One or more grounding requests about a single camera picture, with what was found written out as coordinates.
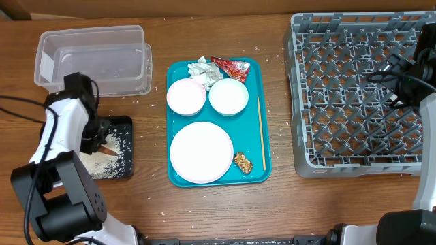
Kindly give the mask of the orange carrot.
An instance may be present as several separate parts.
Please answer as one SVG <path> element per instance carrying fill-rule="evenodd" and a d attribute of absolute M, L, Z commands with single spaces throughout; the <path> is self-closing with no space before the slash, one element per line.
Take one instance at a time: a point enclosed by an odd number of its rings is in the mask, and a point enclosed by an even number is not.
<path fill-rule="evenodd" d="M 118 153 L 116 153 L 115 151 L 113 151 L 113 150 L 111 150 L 111 149 L 109 149 L 109 148 L 106 148 L 106 147 L 104 147 L 104 146 L 100 146 L 99 147 L 99 149 L 98 149 L 98 151 L 100 152 L 100 153 L 102 153 L 102 154 L 106 154 L 106 155 L 110 155 L 110 156 L 118 156 L 119 154 Z"/>

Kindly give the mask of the large white plate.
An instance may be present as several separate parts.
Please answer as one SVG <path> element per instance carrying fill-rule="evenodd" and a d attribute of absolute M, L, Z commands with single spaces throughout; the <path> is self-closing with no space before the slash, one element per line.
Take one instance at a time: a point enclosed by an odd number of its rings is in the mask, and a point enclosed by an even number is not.
<path fill-rule="evenodd" d="M 230 136 L 211 122 L 193 122 L 183 127 L 170 145 L 175 172 L 194 184 L 208 184 L 229 170 L 234 156 Z"/>

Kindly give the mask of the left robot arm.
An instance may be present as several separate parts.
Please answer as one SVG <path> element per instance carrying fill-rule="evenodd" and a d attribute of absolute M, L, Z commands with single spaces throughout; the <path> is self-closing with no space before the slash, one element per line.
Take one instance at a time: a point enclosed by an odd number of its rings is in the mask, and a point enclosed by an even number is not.
<path fill-rule="evenodd" d="M 31 241 L 32 229 L 44 242 L 145 244 L 134 226 L 108 213 L 102 192 L 79 159 L 94 98 L 58 92 L 47 96 L 43 107 L 46 122 L 38 149 L 11 174 L 25 211 L 26 240 Z"/>

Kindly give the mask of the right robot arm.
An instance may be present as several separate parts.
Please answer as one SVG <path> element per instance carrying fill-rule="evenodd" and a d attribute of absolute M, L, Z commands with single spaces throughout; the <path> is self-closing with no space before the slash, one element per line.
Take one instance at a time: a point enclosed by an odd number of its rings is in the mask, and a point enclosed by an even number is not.
<path fill-rule="evenodd" d="M 389 56 L 367 82 L 383 84 L 396 95 L 391 108 L 411 107 L 422 119 L 420 183 L 412 210 L 390 212 L 378 224 L 338 224 L 323 244 L 434 244 L 435 243 L 435 24 L 420 31 L 413 60 Z"/>

